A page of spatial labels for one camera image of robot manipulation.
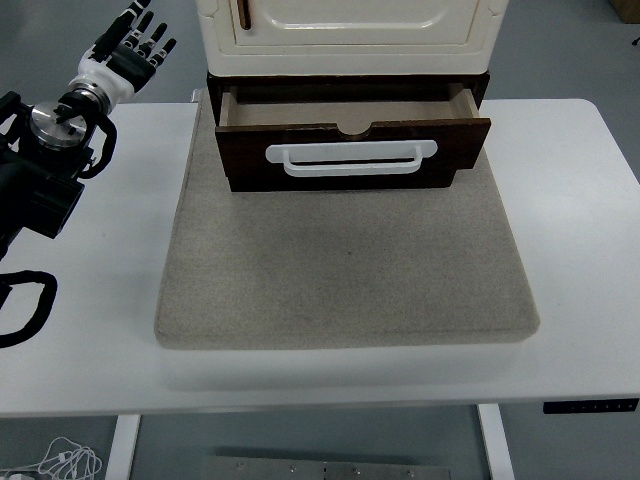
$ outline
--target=drawer handle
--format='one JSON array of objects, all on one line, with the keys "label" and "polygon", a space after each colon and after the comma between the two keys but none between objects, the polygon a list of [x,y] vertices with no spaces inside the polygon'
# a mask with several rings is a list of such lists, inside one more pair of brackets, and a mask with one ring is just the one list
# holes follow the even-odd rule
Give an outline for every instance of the drawer handle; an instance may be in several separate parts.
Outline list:
[{"label": "drawer handle", "polygon": [[[267,148],[265,155],[271,163],[282,163],[284,171],[292,177],[345,177],[414,173],[422,165],[423,159],[432,157],[437,151],[438,144],[434,140],[402,140],[271,145]],[[334,163],[399,158],[413,160],[386,163]],[[299,165],[301,163],[313,163],[313,165]]]},{"label": "drawer handle", "polygon": [[243,30],[251,30],[251,14],[249,13],[249,0],[238,0],[238,15],[240,26]]}]

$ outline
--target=wooden drawer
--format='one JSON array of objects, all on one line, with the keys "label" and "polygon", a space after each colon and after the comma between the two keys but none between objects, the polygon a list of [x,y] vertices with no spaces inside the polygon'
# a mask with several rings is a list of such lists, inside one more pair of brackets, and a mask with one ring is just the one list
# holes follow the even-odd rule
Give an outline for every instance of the wooden drawer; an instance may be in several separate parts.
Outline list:
[{"label": "wooden drawer", "polygon": [[327,80],[210,82],[231,190],[448,187],[473,168],[486,78]]}]

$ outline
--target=robotic hand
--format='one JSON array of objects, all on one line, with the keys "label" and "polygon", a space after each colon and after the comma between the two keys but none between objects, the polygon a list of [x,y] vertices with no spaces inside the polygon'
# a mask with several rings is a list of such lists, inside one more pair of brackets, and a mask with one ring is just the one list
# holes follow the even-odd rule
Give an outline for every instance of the robotic hand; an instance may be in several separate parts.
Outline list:
[{"label": "robotic hand", "polygon": [[[22,228],[55,238],[84,189],[78,179],[93,178],[109,164],[117,132],[108,115],[142,90],[176,44],[172,38],[156,48],[164,23],[141,43],[153,18],[152,12],[141,17],[149,3],[135,0],[116,18],[83,55],[78,75],[57,102],[31,107],[14,92],[0,98],[0,125],[15,115],[6,135],[0,134],[0,260]],[[106,135],[99,160],[88,146],[96,128]],[[57,288],[55,277],[44,272],[0,275],[0,308],[12,285],[32,282],[44,284],[36,312],[22,330],[0,335],[0,348],[42,328]]]}]

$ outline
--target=gray floor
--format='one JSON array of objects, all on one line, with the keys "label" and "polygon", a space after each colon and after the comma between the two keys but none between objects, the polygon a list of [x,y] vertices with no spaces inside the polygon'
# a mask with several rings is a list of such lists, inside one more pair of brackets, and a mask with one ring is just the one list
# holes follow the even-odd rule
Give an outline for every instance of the gray floor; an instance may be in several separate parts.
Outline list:
[{"label": "gray floor", "polygon": [[[17,91],[27,103],[58,98],[74,76],[77,61],[84,50],[122,9],[116,3],[3,0],[0,14],[0,93]],[[206,75],[195,2],[155,0],[153,6],[158,21],[169,23],[169,32],[179,43],[157,78],[136,101],[189,101],[194,89],[204,87]],[[490,65],[492,80],[487,98],[590,100],[600,110],[638,177],[640,46],[631,45],[637,36],[640,36],[640,25],[621,23],[608,0],[511,0]],[[501,408],[518,480],[640,478],[640,455],[637,449],[640,442],[640,414],[558,417],[542,415],[540,404],[503,405]],[[251,436],[250,426],[243,426],[248,418],[236,417],[239,423],[235,425],[245,433],[243,436],[236,432],[236,437],[233,437],[237,439],[234,440],[235,445],[266,448],[271,438],[274,444],[285,445],[286,442],[280,437],[287,436],[289,431],[296,431],[301,428],[300,425],[315,425],[317,415],[302,415],[298,419],[301,423],[289,425],[290,430],[285,429],[283,425],[286,424],[283,424],[269,430],[271,433],[263,431],[258,437]],[[427,422],[429,416],[430,413],[424,412],[423,416],[417,416],[416,419]],[[273,414],[269,421],[277,424],[286,422],[286,418],[284,413],[280,416]],[[385,425],[387,433],[395,428],[393,425],[397,417],[392,413],[380,411],[378,419]],[[170,448],[173,438],[169,437],[173,433],[168,432],[176,432],[172,429],[177,429],[181,435],[176,438],[183,439],[182,443],[175,445],[184,445],[185,448],[177,450],[177,458],[187,455],[186,449],[194,443],[189,442],[185,428],[192,420],[185,420],[187,423],[182,426],[178,420],[167,418],[164,426],[160,417],[143,421],[142,432],[150,428],[149,431],[155,433],[149,439],[143,439],[147,443],[141,444],[142,453],[136,460],[134,478],[152,478],[142,472],[154,468],[154,448],[159,455]],[[223,422],[220,419],[209,421],[216,426]],[[43,453],[38,443],[40,438],[55,436],[60,429],[55,427],[36,431],[29,427],[31,421],[24,422],[24,428],[18,429],[23,435],[20,438],[28,439],[31,436],[34,439],[32,455],[37,458]],[[0,437],[16,435],[15,425],[20,425],[20,422],[0,422]],[[323,434],[322,449],[343,456],[349,453],[362,455],[366,450],[360,447],[369,445],[369,436],[378,434],[379,430],[362,429],[360,433],[365,441],[362,445],[354,437],[348,441],[336,437],[333,448],[331,435]],[[99,443],[103,434],[95,435]],[[200,440],[194,440],[196,448],[206,450],[203,443],[206,431],[201,430],[198,435]],[[212,436],[211,448],[216,445],[213,438],[218,437]],[[313,436],[305,438],[310,442],[309,445],[314,445]],[[421,451],[423,444],[420,442],[424,442],[425,448],[429,444],[420,436],[412,438],[415,438],[413,451]],[[26,448],[27,443],[27,440],[22,440],[20,445]],[[0,465],[4,465],[5,461],[13,464],[11,460],[15,458],[15,452],[14,457],[8,457],[10,450],[7,444],[4,445],[0,444]],[[385,453],[389,450],[374,450],[371,450],[374,454],[391,455]],[[458,475],[453,478],[473,477]],[[480,469],[476,478],[486,478],[486,471]]]}]

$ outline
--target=robot finger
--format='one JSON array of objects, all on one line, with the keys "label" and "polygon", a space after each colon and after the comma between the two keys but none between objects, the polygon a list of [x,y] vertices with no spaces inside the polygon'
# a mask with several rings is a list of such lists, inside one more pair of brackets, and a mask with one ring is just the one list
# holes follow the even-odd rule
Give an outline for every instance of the robot finger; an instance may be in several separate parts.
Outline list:
[{"label": "robot finger", "polygon": [[164,62],[164,59],[167,58],[167,55],[173,50],[173,47],[176,46],[176,39],[171,38],[169,41],[158,51],[154,53],[153,56],[149,59],[149,63],[154,67],[158,68]]},{"label": "robot finger", "polygon": [[140,23],[138,24],[136,29],[133,32],[131,32],[131,35],[129,35],[129,37],[127,37],[127,39],[123,42],[123,45],[129,48],[136,47],[140,42],[140,38],[142,38],[142,34],[147,29],[152,19],[153,19],[153,12],[145,13],[144,17],[142,17],[142,20],[140,20]]},{"label": "robot finger", "polygon": [[166,23],[161,23],[160,25],[158,25],[158,28],[156,28],[156,31],[153,32],[153,34],[151,35],[151,38],[146,42],[144,42],[142,45],[140,45],[136,50],[136,53],[140,55],[142,58],[147,58],[149,55],[151,55],[151,51],[153,50],[153,48],[156,46],[156,44],[158,43],[158,41],[166,31],[167,31]]}]

